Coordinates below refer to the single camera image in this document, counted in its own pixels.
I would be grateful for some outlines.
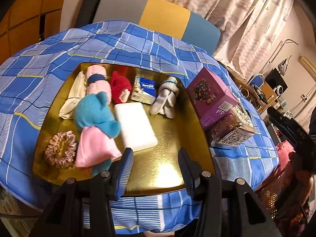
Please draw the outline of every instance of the gold tray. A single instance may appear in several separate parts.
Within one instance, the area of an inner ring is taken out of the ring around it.
[[[34,154],[33,173],[50,183],[62,185],[69,177],[74,177],[78,181],[91,178],[88,174],[88,168],[77,168],[71,165],[65,169],[57,169],[49,165],[44,160],[44,151],[49,144],[49,140],[61,131],[72,130],[76,135],[76,141],[79,141],[80,132],[76,129],[73,120],[62,119],[58,114],[60,108],[68,98],[70,88],[78,73],[81,70],[86,72],[87,68],[94,64],[96,63],[81,63],[64,82],[40,130]],[[156,86],[159,87],[162,81],[169,77],[163,73],[135,67],[103,63],[97,64],[106,68],[108,76],[111,76],[112,72],[118,68],[126,71],[125,76],[131,83],[134,83],[135,76],[137,75],[154,80]],[[191,159],[198,161],[203,170],[215,173],[206,137],[189,96],[179,79],[178,88],[180,89],[180,93],[177,97],[175,107],[176,117],[174,119],[168,119],[160,114],[150,115],[150,105],[143,104],[158,139],[158,145],[134,152],[134,164],[125,195],[155,195],[183,189],[183,179],[178,165],[178,150],[180,148],[186,148]],[[120,135],[115,138],[115,143],[119,150],[124,152],[123,141]]]

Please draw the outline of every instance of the pink satin bag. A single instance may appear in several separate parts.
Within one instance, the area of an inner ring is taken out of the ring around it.
[[[122,156],[113,138],[95,126],[84,127],[77,150],[76,167],[89,167]]]

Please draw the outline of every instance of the red knitted hat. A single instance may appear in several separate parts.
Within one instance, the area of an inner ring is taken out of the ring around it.
[[[112,101],[115,103],[122,103],[119,97],[124,89],[128,89],[130,92],[133,90],[129,80],[124,76],[120,76],[116,71],[113,71],[112,73],[110,86],[112,91]]]

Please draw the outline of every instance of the chair backrest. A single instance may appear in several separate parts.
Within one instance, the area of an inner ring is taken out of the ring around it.
[[[260,73],[253,76],[248,82],[249,85],[256,85],[259,88],[263,85],[263,83],[264,83],[264,75]]]
[[[201,16],[164,0],[101,0],[93,22],[124,20],[193,44],[212,55],[220,31]]]

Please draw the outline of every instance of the small cardboard box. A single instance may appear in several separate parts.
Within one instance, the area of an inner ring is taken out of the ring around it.
[[[144,77],[136,76],[131,100],[152,104],[155,99],[155,82]]]
[[[204,130],[238,104],[222,79],[207,68],[202,68],[186,90]]]

